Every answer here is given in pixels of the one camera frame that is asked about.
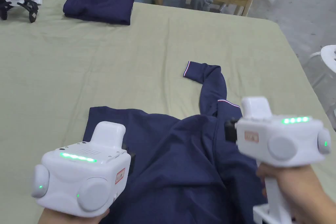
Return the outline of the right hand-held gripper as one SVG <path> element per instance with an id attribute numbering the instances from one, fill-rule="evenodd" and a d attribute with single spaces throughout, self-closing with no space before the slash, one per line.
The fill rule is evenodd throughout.
<path id="1" fill-rule="evenodd" d="M 265 97 L 244 97 L 243 115 L 224 124 L 225 140 L 248 161 L 243 174 L 254 176 L 264 163 L 272 167 L 302 167 L 322 162 L 331 152 L 329 130 L 310 116 L 275 115 Z M 275 178 L 261 179 L 267 202 L 245 201 L 255 224 L 297 224 Z"/>

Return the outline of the person's left hand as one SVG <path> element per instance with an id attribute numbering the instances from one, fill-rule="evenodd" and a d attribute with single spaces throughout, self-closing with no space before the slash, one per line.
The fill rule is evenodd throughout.
<path id="1" fill-rule="evenodd" d="M 84 218 L 45 208 L 40 216 L 38 224 L 98 224 L 109 212 L 110 210 L 108 209 L 99 216 Z"/>

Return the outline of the person's right hand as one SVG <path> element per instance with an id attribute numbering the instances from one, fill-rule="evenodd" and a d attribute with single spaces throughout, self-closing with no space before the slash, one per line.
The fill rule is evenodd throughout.
<path id="1" fill-rule="evenodd" d="M 310 165 L 279 168 L 262 163 L 257 176 L 275 178 L 298 224 L 335 224 L 336 204 Z"/>

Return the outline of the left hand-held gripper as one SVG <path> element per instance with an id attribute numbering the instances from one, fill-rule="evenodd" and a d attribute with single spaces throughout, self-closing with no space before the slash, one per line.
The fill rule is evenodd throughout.
<path id="1" fill-rule="evenodd" d="M 44 208 L 74 216 L 99 216 L 125 190 L 135 155 L 123 145 L 126 128 L 103 121 L 89 142 L 45 153 L 34 168 L 31 196 Z"/>

